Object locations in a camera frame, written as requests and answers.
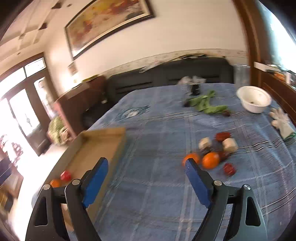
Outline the green leafy vegetable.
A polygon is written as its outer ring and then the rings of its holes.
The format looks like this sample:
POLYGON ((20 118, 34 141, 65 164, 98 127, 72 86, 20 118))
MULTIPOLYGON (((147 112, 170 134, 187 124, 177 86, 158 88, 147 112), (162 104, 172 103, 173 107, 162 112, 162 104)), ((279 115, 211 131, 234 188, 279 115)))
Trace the green leafy vegetable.
POLYGON ((188 98, 183 103, 183 107, 194 107, 198 112, 205 114, 222 114, 224 110, 229 110, 226 105, 211 105, 210 100, 215 97, 216 92, 210 90, 205 95, 199 95, 198 97, 188 98))

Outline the black leather sofa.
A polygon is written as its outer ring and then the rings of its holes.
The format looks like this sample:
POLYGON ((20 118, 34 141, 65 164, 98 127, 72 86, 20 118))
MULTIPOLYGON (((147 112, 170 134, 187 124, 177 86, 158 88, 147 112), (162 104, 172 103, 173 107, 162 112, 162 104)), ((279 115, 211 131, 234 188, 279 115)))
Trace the black leather sofa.
POLYGON ((206 83, 234 83, 234 68, 226 58, 201 55, 186 56, 181 60, 162 63, 145 72, 140 69, 112 75, 107 78, 103 97, 107 103, 98 102, 82 115, 85 129, 90 128, 128 93, 150 87, 175 85, 183 77, 201 77, 206 83))

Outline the dark fruit near leaves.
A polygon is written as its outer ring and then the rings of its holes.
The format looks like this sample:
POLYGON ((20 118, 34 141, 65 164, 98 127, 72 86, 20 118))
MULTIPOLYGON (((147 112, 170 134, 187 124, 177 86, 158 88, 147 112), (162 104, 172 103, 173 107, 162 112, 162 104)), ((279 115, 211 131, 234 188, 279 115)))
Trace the dark fruit near leaves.
POLYGON ((231 112, 230 112, 229 110, 224 110, 224 111, 222 112, 222 114, 223 114, 224 116, 231 116, 231 112))

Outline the wooden side cabinet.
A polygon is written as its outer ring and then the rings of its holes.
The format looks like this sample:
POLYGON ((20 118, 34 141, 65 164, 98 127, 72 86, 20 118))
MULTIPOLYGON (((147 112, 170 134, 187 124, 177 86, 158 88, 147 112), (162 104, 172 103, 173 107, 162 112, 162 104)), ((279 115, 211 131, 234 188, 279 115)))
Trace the wooden side cabinet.
POLYGON ((250 84, 264 89, 288 114, 295 125, 295 90, 276 76, 265 71, 266 65, 253 62, 250 66, 250 84))

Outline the white glove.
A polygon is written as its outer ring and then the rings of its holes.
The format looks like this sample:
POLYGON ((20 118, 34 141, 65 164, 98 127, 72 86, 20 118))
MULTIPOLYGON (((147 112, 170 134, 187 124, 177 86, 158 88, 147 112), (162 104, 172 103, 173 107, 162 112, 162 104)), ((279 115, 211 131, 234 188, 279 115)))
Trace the white glove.
POLYGON ((279 130, 284 141, 295 137, 295 131, 289 124, 288 115, 281 108, 272 108, 269 115, 273 119, 271 125, 279 130))

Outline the dark red jujube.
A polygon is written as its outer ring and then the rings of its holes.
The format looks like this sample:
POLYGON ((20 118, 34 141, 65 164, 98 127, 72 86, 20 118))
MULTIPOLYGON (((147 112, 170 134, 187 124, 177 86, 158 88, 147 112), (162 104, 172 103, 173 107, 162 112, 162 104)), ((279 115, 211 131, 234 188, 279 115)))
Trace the dark red jujube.
POLYGON ((236 169, 230 163, 224 164, 223 171, 227 176, 233 176, 236 173, 236 169))
POLYGON ((225 151, 219 151, 218 152, 219 158, 220 158, 220 162, 224 162, 228 159, 229 157, 229 153, 225 152, 225 151))
POLYGON ((223 142, 224 140, 231 137, 230 132, 220 132, 215 135, 215 139, 217 142, 223 142))

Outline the white garlic chunk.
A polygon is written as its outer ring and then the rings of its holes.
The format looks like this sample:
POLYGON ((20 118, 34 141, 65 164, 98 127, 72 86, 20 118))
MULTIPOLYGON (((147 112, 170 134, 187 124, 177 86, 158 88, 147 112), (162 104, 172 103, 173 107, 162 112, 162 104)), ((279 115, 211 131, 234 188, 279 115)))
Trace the white garlic chunk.
POLYGON ((222 142, 223 150, 227 153, 234 153, 238 149, 238 145, 234 138, 227 138, 222 142))
POLYGON ((212 141, 209 137, 202 138, 198 144, 199 150, 204 150, 212 147, 212 141))

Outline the shallow cardboard box tray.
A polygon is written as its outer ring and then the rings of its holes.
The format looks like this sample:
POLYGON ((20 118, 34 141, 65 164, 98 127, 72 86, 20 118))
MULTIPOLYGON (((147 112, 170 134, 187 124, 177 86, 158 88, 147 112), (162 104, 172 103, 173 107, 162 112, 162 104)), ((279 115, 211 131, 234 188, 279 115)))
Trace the shallow cardboard box tray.
POLYGON ((94 223, 125 147, 125 134, 124 127, 81 132, 60 157, 44 183, 49 184, 53 179, 60 178, 65 170, 71 173, 72 179, 81 179, 86 171, 93 169, 101 157, 106 158, 108 173, 95 201, 87 209, 90 220, 94 223))

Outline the red tomato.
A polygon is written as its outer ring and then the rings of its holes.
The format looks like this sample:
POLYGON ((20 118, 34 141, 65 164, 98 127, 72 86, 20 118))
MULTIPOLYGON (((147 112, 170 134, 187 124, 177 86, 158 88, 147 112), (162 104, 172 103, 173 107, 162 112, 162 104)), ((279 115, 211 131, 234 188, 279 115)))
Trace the red tomato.
POLYGON ((69 182, 69 181, 71 181, 72 180, 71 173, 68 170, 63 171, 60 174, 60 180, 63 181, 63 182, 69 182))

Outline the framed horse painting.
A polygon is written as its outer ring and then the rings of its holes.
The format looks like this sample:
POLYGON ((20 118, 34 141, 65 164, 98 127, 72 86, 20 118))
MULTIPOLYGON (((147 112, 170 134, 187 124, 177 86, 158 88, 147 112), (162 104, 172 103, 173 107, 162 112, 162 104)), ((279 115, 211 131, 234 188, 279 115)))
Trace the framed horse painting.
POLYGON ((75 60, 116 32, 154 17, 149 1, 91 1, 64 28, 71 57, 75 60))

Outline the white bowl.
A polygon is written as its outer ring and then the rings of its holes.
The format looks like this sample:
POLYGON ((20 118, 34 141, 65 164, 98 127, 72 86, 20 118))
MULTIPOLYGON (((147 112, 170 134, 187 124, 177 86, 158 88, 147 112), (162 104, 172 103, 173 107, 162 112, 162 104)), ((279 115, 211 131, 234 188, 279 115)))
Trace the white bowl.
POLYGON ((262 113, 272 102, 271 96, 256 86, 240 87, 236 94, 242 106, 251 113, 262 113))

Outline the black small cup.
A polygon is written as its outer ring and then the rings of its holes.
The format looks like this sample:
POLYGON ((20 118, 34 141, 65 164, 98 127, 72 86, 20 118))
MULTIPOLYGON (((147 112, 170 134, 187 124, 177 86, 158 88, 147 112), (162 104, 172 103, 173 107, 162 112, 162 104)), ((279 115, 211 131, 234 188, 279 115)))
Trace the black small cup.
POLYGON ((190 87, 191 95, 198 96, 200 95, 200 85, 199 84, 192 84, 190 87))

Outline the green patterned blanket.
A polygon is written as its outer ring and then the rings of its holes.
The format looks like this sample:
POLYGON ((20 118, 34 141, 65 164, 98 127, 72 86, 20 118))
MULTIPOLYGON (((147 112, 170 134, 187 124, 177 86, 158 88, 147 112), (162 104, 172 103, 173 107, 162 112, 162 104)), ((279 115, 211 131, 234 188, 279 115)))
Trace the green patterned blanket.
POLYGON ((61 146, 68 141, 67 130, 60 116, 56 116, 49 123, 47 135, 52 143, 61 146))

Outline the orange tangerine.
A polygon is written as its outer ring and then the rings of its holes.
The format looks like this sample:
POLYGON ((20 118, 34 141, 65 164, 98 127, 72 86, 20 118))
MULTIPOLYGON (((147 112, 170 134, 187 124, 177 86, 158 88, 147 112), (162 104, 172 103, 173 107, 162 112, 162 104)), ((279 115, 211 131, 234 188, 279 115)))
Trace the orange tangerine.
POLYGON ((182 160, 182 166, 185 166, 185 162, 188 159, 193 159, 195 161, 196 164, 200 164, 200 157, 197 153, 189 153, 187 154, 184 159, 182 160))
POLYGON ((51 185, 53 188, 58 188, 58 187, 61 187, 62 182, 61 182, 60 179, 53 179, 53 180, 51 180, 50 185, 51 185))
POLYGON ((214 169, 220 163, 220 157, 217 152, 209 152, 202 159, 202 166, 205 169, 214 169))

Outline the wooden glass door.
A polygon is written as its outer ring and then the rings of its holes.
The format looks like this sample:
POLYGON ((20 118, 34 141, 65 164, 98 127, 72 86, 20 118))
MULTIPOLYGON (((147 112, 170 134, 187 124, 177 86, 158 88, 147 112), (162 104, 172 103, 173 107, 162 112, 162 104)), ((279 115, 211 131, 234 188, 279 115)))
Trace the wooden glass door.
POLYGON ((23 60, 1 74, 1 100, 7 100, 18 129, 38 156, 51 145, 47 130, 57 97, 44 53, 23 60))

